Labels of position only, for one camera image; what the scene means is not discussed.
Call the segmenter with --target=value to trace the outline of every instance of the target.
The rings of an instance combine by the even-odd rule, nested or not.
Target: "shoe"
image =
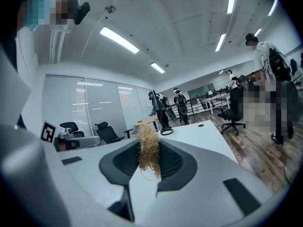
[[[283,142],[284,142],[284,137],[281,136],[279,138],[276,137],[276,134],[275,133],[272,133],[271,134],[271,139],[278,145],[283,145]]]
[[[292,130],[287,130],[287,132],[288,132],[288,138],[289,139],[292,139],[292,137],[293,137],[293,135],[294,135],[294,130],[292,129]]]

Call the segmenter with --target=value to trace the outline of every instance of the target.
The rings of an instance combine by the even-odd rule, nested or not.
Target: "office chair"
[[[114,142],[121,141],[122,139],[125,138],[123,137],[118,137],[113,129],[113,127],[109,126],[107,122],[102,122],[99,124],[95,124],[98,127],[97,134],[100,137],[101,140],[104,140],[106,144],[111,144]],[[127,133],[127,138],[130,138],[130,131],[133,129],[127,130],[124,133]]]
[[[232,79],[238,81],[241,84],[241,82],[243,82],[245,80],[245,77],[243,75],[241,75],[239,78],[234,77]],[[244,95],[244,88],[238,87],[238,89],[236,90],[236,93],[232,95],[232,96],[236,97],[235,100],[233,99],[233,101],[235,101],[236,104],[232,103],[231,108],[226,111],[223,111],[223,109],[225,109],[223,107],[218,108],[221,110],[221,113],[218,114],[218,117],[231,121],[231,123],[224,123],[222,125],[222,128],[224,128],[224,126],[227,126],[227,127],[225,127],[221,131],[221,134],[224,134],[225,130],[229,129],[230,127],[233,127],[236,130],[236,135],[239,135],[239,131],[236,127],[237,125],[243,125],[243,128],[245,129],[246,124],[237,123],[237,121],[240,121],[243,118],[243,95]]]
[[[82,131],[78,131],[79,129],[75,122],[62,123],[62,124],[60,124],[60,127],[71,128],[71,131],[76,138],[85,137],[84,133]]]

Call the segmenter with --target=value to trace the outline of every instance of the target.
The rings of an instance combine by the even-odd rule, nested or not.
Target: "face mask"
[[[49,25],[50,14],[55,14],[55,11],[56,0],[28,0],[23,24],[35,31],[41,25]]]

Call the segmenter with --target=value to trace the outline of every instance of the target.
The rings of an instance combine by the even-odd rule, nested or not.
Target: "wooden floor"
[[[189,116],[189,123],[198,123],[211,120],[217,129],[221,131],[222,123],[226,121],[219,118],[219,110],[214,114],[209,112],[198,113]],[[172,127],[184,125],[178,120]],[[275,144],[270,138],[270,133],[263,133],[250,129],[248,126],[237,127],[239,135],[230,128],[224,132],[224,139],[234,153],[239,165],[259,177],[273,193],[277,193],[289,186],[287,179],[291,182],[296,175],[303,155],[303,124],[294,126],[294,136],[288,139],[285,136],[283,147]]]

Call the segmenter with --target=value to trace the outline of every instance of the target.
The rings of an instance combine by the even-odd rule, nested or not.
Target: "curly blonde hair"
[[[157,177],[160,177],[159,167],[159,136],[155,128],[142,125],[139,128],[137,137],[140,143],[139,167],[145,171],[150,167]]]

